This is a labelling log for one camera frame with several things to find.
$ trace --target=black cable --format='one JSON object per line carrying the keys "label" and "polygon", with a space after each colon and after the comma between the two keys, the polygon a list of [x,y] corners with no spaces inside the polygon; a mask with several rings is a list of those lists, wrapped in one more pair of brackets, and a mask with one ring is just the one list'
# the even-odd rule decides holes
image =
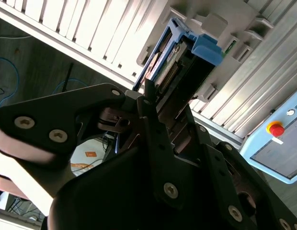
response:
{"label": "black cable", "polygon": [[30,211],[27,211],[27,212],[25,212],[24,214],[22,214],[22,216],[24,216],[24,215],[26,215],[26,214],[32,212],[32,213],[38,214],[38,215],[39,215],[39,219],[41,219],[41,218],[40,218],[41,211],[40,211],[40,212],[34,212],[34,211],[37,210],[37,209],[38,209],[38,208],[36,207],[36,208],[34,208],[34,209],[30,210]]}
{"label": "black cable", "polygon": [[68,81],[69,81],[69,78],[70,78],[70,75],[71,75],[73,66],[74,66],[74,63],[72,62],[72,63],[70,64],[70,67],[69,67],[69,70],[68,70],[66,79],[65,79],[65,81],[64,81],[64,84],[63,84],[63,87],[62,87],[62,92],[66,92],[66,91],[67,91],[67,84],[68,84]]}
{"label": "black cable", "polygon": [[18,71],[18,69],[16,68],[16,66],[15,66],[10,60],[8,60],[8,59],[6,59],[6,58],[3,58],[3,57],[2,57],[2,58],[0,57],[0,60],[9,63],[9,64],[13,67],[13,69],[14,69],[14,71],[15,71],[15,73],[16,73],[16,77],[17,77],[17,84],[16,84],[16,87],[15,87],[15,90],[13,91],[12,94],[10,94],[10,95],[4,97],[4,98],[0,101],[0,106],[1,106],[1,104],[2,104],[4,101],[6,101],[7,99],[13,97],[13,96],[16,94],[16,92],[18,91],[19,84],[20,84],[20,74],[19,74],[19,71]]}
{"label": "black cable", "polygon": [[7,208],[7,211],[9,211],[9,209],[14,205],[16,199],[17,199],[17,198],[14,198],[14,201],[11,203],[11,205],[9,206],[9,208]]}
{"label": "black cable", "polygon": [[0,95],[3,95],[5,93],[5,91],[0,87],[0,90],[2,91],[2,93],[0,93]]}
{"label": "black cable", "polygon": [[[87,85],[86,83],[84,83],[83,81],[78,80],[78,79],[71,78],[71,79],[69,79],[68,81],[77,81],[77,82],[83,84],[85,87],[88,87],[88,85]],[[60,87],[60,85],[63,84],[64,82],[65,82],[65,80],[62,81],[61,83],[59,83],[59,84],[57,85],[57,87],[55,88],[55,90],[53,91],[52,94],[56,93],[57,89],[58,89],[58,88]]]}
{"label": "black cable", "polygon": [[42,212],[40,211],[40,212],[39,212],[39,217],[38,217],[40,220],[42,220],[42,218],[40,218],[40,215],[41,215],[41,214],[42,214]]}
{"label": "black cable", "polygon": [[21,202],[21,200],[19,200],[18,202],[16,202],[16,204],[12,207],[12,205],[15,203],[15,202],[14,202],[14,203],[10,206],[9,209],[13,210],[14,207],[17,206],[20,202]]}
{"label": "black cable", "polygon": [[11,210],[11,212],[14,212],[15,214],[20,215],[17,211],[20,210],[21,212],[23,212],[23,210],[19,206],[15,206],[15,207],[13,208],[13,210]]}
{"label": "black cable", "polygon": [[87,166],[85,166],[85,167],[83,167],[83,168],[81,168],[81,169],[77,169],[77,170],[75,170],[75,171],[72,171],[72,173],[77,172],[77,171],[80,171],[80,170],[83,170],[83,169],[85,169],[85,168],[88,168],[90,165],[96,163],[97,161],[102,161],[102,160],[103,160],[103,159],[97,159],[97,160],[93,161],[91,164],[88,164]]}
{"label": "black cable", "polygon": [[102,144],[103,144],[103,150],[106,152],[108,146],[106,146],[106,148],[105,148],[105,145],[104,145],[104,140],[105,140],[105,138],[107,138],[107,141],[108,141],[108,137],[106,137],[106,134],[103,136],[103,141],[102,141]]}

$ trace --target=floor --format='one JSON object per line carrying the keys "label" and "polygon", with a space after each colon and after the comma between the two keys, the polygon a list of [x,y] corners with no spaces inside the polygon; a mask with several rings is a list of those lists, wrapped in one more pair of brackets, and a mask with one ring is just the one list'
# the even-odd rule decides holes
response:
{"label": "floor", "polygon": [[[26,34],[0,20],[0,36],[3,35],[24,36]],[[11,60],[20,75],[20,84],[16,94],[4,101],[2,105],[52,94],[57,85],[65,79],[71,62],[74,63],[74,67],[70,78],[79,79],[88,85],[105,82],[118,85],[33,37],[20,40],[0,39],[0,57]],[[16,83],[17,78],[13,68],[0,60],[0,87],[5,91],[3,95],[0,95],[0,101],[14,92]],[[77,89],[82,86],[78,82],[69,82],[67,89]],[[274,192],[297,216],[297,182],[288,185],[268,175],[264,176]]]}

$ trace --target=emergency stop button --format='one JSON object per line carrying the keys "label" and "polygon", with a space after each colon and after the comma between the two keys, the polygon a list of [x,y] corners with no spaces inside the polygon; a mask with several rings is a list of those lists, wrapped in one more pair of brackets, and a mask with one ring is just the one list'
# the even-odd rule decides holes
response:
{"label": "emergency stop button", "polygon": [[285,128],[279,121],[273,121],[267,126],[267,132],[272,134],[274,137],[279,137],[285,132]]}
{"label": "emergency stop button", "polygon": [[275,124],[270,127],[270,133],[274,137],[279,137],[284,133],[285,129],[280,124]]}

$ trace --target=light blue control panel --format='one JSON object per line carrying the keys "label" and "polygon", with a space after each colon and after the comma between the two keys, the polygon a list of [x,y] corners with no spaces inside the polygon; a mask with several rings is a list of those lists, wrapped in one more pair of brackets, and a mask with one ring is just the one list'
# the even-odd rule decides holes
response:
{"label": "light blue control panel", "polygon": [[[285,128],[277,138],[267,131],[272,122]],[[297,92],[250,135],[240,153],[250,165],[286,184],[297,181]]]}

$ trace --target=blue component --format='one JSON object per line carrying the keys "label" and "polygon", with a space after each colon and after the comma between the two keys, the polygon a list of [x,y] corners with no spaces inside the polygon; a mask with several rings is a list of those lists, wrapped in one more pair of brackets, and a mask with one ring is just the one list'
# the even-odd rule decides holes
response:
{"label": "blue component", "polygon": [[157,45],[155,46],[152,54],[150,55],[145,67],[143,68],[139,78],[137,79],[133,90],[138,91],[141,82],[144,78],[145,72],[149,67],[149,64],[151,63],[152,59],[155,57],[157,53],[159,53],[159,48],[162,42],[166,39],[166,36],[169,34],[169,30],[171,30],[172,36],[170,40],[168,41],[168,44],[166,45],[163,53],[159,57],[157,63],[155,64],[154,68],[151,71],[151,80],[154,80],[155,77],[157,76],[160,68],[162,67],[162,64],[164,61],[167,59],[169,54],[171,53],[173,47],[175,44],[179,43],[182,39],[183,36],[186,38],[194,41],[194,45],[192,47],[191,52],[194,55],[197,55],[198,57],[204,59],[205,61],[217,66],[219,65],[222,60],[222,49],[217,46],[217,40],[211,38],[210,36],[206,34],[202,35],[197,35],[193,33],[190,28],[183,23],[180,19],[178,18],[172,18],[170,19],[167,27],[162,33],[162,36],[160,40],[158,41]]}
{"label": "blue component", "polygon": [[[295,110],[295,113],[288,116],[286,113],[289,110]],[[289,179],[288,177],[279,174],[271,168],[259,163],[252,159],[252,156],[263,148],[271,139],[272,135],[266,131],[266,127],[273,121],[280,121],[284,128],[297,119],[297,92],[293,94],[281,107],[279,107],[258,129],[256,129],[245,142],[240,154],[245,160],[252,166],[261,171],[275,177],[276,179],[286,183],[292,184],[297,181],[297,175]]]}

